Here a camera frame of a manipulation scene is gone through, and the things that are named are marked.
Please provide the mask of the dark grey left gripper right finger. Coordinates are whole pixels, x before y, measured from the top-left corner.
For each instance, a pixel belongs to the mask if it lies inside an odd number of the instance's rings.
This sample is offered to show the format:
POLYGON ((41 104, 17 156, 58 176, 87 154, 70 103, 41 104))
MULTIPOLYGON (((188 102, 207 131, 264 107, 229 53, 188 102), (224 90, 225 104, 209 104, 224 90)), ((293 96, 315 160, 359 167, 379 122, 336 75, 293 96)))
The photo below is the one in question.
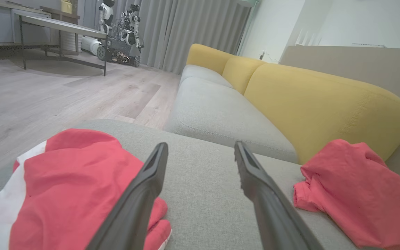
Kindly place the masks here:
POLYGON ((322 250, 323 247, 248 146, 235 143, 240 187, 253 203, 265 250, 322 250))

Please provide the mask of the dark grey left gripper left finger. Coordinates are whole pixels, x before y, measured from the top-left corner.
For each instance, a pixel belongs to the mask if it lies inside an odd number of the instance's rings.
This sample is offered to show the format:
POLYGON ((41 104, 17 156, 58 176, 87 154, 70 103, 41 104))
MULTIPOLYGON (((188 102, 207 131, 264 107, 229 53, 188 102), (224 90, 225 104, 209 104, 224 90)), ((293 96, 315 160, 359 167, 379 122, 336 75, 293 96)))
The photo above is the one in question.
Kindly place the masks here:
POLYGON ((165 180, 168 144, 156 145, 101 224, 87 250, 142 250, 155 199, 165 180))

